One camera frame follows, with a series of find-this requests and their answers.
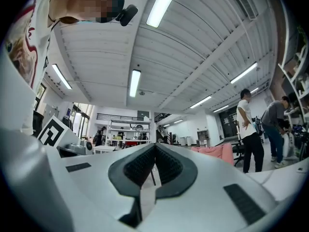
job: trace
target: window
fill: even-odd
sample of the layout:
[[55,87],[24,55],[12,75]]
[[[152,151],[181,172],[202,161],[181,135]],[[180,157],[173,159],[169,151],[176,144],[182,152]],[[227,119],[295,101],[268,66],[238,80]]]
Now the window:
[[36,110],[38,109],[38,107],[39,107],[41,98],[42,98],[42,96],[43,96],[45,90],[46,90],[46,87],[45,87],[43,84],[41,84],[40,87],[39,87],[39,90],[38,90],[38,92],[37,92],[37,96],[36,96],[36,98],[35,98],[35,103],[34,103],[34,110],[35,110],[35,111],[36,111]]

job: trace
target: blue jeans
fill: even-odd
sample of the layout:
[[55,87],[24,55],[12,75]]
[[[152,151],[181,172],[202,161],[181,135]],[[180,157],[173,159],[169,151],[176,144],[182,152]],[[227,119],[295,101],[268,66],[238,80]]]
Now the blue jeans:
[[270,141],[271,156],[277,157],[277,162],[280,163],[283,159],[283,142],[281,134],[274,126],[267,126],[264,124],[262,124],[262,126]]

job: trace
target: fluorescent light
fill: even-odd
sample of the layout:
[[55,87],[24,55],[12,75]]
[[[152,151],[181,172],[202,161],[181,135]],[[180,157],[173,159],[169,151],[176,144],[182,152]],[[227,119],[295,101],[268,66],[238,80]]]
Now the fluorescent light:
[[216,113],[216,112],[218,112],[218,111],[220,111],[220,110],[222,110],[222,109],[225,109],[225,108],[227,108],[227,107],[228,107],[228,105],[227,105],[227,106],[224,106],[224,107],[221,107],[220,109],[214,111],[214,113]]
[[240,78],[244,77],[246,74],[248,74],[250,71],[252,71],[254,68],[257,67],[257,62],[255,62],[253,65],[251,65],[248,69],[246,69],[243,73],[241,73],[239,76],[237,76],[236,78],[234,78],[231,81],[231,84],[237,82]]
[[172,0],[156,0],[147,19],[147,25],[157,28]]
[[202,103],[204,103],[205,101],[208,101],[211,98],[211,96],[206,97],[205,99],[199,101],[198,103],[194,104],[193,106],[190,106],[190,108],[195,108],[198,105],[201,105]]
[[135,97],[137,86],[139,85],[140,71],[133,70],[131,78],[130,96]]
[[178,121],[174,122],[174,124],[176,124],[176,123],[178,123],[178,122],[181,122],[181,121],[183,121],[183,119],[181,119],[181,120],[178,120]]
[[72,87],[70,86],[70,84],[67,82],[67,80],[64,78],[64,76],[62,75],[60,69],[58,68],[58,65],[56,64],[52,64],[52,67],[54,68],[55,72],[57,73],[57,75],[60,77],[60,80],[64,83],[64,85],[67,87],[67,89],[72,89]]
[[256,92],[259,88],[255,88],[254,90],[252,90],[250,93]]

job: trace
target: man in gray shirt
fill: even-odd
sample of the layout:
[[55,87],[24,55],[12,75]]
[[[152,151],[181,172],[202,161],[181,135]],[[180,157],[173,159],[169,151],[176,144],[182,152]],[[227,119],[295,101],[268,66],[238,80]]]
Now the man in gray shirt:
[[270,141],[271,161],[277,160],[275,168],[286,166],[282,161],[283,143],[281,135],[284,131],[284,111],[290,106],[288,97],[283,96],[281,101],[272,102],[264,112],[262,126]]

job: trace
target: white sneaker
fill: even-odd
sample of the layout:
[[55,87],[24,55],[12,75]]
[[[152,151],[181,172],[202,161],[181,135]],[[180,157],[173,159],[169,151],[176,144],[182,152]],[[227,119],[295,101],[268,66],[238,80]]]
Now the white sneaker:
[[287,163],[285,161],[282,161],[280,163],[275,164],[275,168],[283,168],[283,167],[286,167],[286,166],[287,166]]

